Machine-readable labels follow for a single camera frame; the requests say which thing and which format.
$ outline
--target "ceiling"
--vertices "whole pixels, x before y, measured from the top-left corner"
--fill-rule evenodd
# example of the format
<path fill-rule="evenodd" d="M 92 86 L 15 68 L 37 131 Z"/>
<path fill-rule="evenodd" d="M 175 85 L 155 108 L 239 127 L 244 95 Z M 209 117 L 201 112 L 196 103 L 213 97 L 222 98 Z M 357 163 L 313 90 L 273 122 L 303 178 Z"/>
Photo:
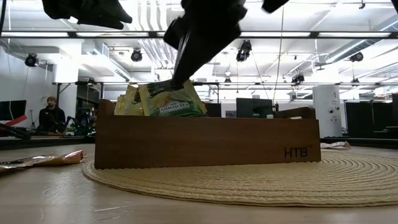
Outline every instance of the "ceiling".
<path fill-rule="evenodd" d="M 183 14 L 179 0 L 120 0 L 126 12 L 133 17 L 132 24 L 125 24 L 124 30 L 166 30 L 173 19 Z M 366 7 L 359 9 L 361 1 L 338 0 L 290 0 L 273 14 L 261 9 L 262 1 L 247 0 L 246 17 L 239 23 L 243 31 L 379 31 L 385 21 L 398 21 L 398 16 L 390 0 L 366 1 Z M 109 31 L 109 28 L 77 25 L 73 19 L 52 20 L 43 11 L 41 1 L 13 0 L 7 3 L 7 13 L 3 30 L 39 30 L 39 31 Z M 171 49 L 161 39 L 95 39 L 96 46 L 109 47 L 109 56 L 135 80 L 153 82 L 171 77 L 177 51 Z M 350 82 L 359 77 L 361 82 L 387 80 L 396 82 L 398 75 L 398 40 L 382 40 L 362 49 L 364 60 L 351 63 L 340 60 L 324 66 L 318 71 L 316 62 L 321 56 L 349 47 L 358 40 L 343 39 L 250 39 L 252 52 L 245 62 L 237 62 L 236 52 L 242 40 L 235 40 L 222 50 L 210 63 L 201 68 L 193 77 L 206 82 L 223 82 L 226 72 L 230 72 L 232 82 L 260 82 L 272 86 L 278 82 L 291 81 L 291 76 L 302 73 L 306 82 Z M 26 46 L 56 46 L 68 52 L 70 45 L 81 44 L 82 40 L 26 40 L 13 39 L 11 44 Z M 140 48 L 143 59 L 133 62 L 130 59 L 134 48 Z M 86 65 L 81 71 L 84 76 L 91 75 L 97 80 L 105 77 L 101 71 Z M 106 78 L 107 82 L 119 82 L 120 77 Z M 125 86 L 112 90 L 123 90 Z M 357 93 L 369 91 L 369 88 L 355 90 Z"/>

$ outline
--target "air duct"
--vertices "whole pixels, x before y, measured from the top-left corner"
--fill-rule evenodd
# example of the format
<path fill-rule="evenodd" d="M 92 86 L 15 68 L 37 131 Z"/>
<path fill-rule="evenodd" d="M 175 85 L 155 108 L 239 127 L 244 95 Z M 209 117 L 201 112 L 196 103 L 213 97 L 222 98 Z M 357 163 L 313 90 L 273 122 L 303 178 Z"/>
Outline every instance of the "air duct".
<path fill-rule="evenodd" d="M 384 21 L 382 24 L 376 26 L 372 31 L 385 31 L 385 32 L 397 32 L 398 31 L 398 17 L 393 16 L 390 19 Z M 340 60 L 348 58 L 367 47 L 370 47 L 382 39 L 366 39 L 366 40 L 353 40 L 350 43 L 340 47 L 336 51 L 326 55 L 324 58 L 320 58 L 319 65 L 327 65 L 336 63 Z"/>

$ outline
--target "ceiling light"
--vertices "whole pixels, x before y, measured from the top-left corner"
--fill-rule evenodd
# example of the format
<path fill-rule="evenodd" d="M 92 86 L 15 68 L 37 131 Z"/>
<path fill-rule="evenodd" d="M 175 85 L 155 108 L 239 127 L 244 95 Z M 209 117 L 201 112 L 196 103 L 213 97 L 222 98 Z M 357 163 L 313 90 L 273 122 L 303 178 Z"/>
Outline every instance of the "ceiling light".
<path fill-rule="evenodd" d="M 77 32 L 79 37 L 148 37 L 148 32 Z"/>
<path fill-rule="evenodd" d="M 1 37 L 68 37 L 66 32 L 2 32 Z"/>
<path fill-rule="evenodd" d="M 310 32 L 242 32 L 241 37 L 308 37 Z"/>
<path fill-rule="evenodd" d="M 76 24 L 78 22 L 78 19 L 71 16 L 70 19 L 68 19 L 68 22 Z"/>
<path fill-rule="evenodd" d="M 319 37 L 388 37 L 390 32 L 321 32 Z"/>

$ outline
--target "wooden box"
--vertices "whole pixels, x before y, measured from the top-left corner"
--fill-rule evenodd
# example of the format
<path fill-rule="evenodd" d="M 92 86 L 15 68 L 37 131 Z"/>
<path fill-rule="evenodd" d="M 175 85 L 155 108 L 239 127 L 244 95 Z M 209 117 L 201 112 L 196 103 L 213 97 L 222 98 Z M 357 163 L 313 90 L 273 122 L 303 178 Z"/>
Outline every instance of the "wooden box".
<path fill-rule="evenodd" d="M 97 169 L 321 160 L 315 119 L 115 116 L 112 106 L 100 102 Z"/>

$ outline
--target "woven placemat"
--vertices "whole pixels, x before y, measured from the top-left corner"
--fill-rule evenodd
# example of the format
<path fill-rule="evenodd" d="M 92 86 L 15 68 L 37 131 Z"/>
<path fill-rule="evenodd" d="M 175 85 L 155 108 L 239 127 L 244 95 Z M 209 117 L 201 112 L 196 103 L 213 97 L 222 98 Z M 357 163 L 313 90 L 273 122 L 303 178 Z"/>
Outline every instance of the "woven placemat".
<path fill-rule="evenodd" d="M 96 170 L 91 180 L 121 190 L 200 202 L 262 206 L 398 204 L 398 159 L 322 152 L 321 162 Z"/>

